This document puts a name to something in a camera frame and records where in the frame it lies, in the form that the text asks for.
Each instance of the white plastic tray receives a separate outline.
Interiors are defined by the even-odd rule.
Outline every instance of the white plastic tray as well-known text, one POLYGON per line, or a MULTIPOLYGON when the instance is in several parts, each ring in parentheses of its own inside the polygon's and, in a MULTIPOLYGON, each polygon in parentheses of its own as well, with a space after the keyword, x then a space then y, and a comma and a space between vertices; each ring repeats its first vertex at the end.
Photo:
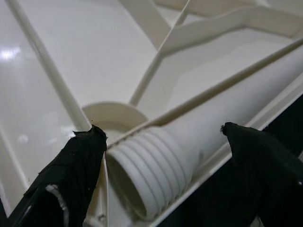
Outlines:
MULTIPOLYGON (((302 16, 296 0, 0 2, 0 196, 7 214, 73 130, 91 121, 112 143, 131 129, 164 124, 298 46, 302 16)), ((264 127, 302 84, 302 76, 285 84, 249 125, 264 127)), ((86 223, 155 226, 229 157, 226 147, 217 151, 153 222, 124 209, 104 160, 86 223)))

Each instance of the black taped object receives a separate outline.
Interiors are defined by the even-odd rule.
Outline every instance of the black taped object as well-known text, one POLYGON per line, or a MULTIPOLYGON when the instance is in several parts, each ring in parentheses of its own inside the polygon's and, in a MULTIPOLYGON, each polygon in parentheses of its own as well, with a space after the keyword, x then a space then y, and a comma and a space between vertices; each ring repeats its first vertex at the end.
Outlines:
POLYGON ((302 225, 303 163, 270 134, 228 122, 222 127, 243 193, 266 227, 302 225))
POLYGON ((97 126, 75 132, 34 180, 9 217, 13 227, 81 227, 107 149, 97 126))

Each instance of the white plastic pipe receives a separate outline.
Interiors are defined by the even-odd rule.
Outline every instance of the white plastic pipe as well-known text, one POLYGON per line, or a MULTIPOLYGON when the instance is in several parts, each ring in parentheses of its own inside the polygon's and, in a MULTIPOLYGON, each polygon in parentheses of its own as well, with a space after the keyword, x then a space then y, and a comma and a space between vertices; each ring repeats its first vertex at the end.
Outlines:
POLYGON ((226 142, 221 125, 244 125, 302 72, 299 47, 169 124, 112 147, 107 152, 109 172, 128 204, 141 218, 154 218, 182 193, 201 162, 226 142))

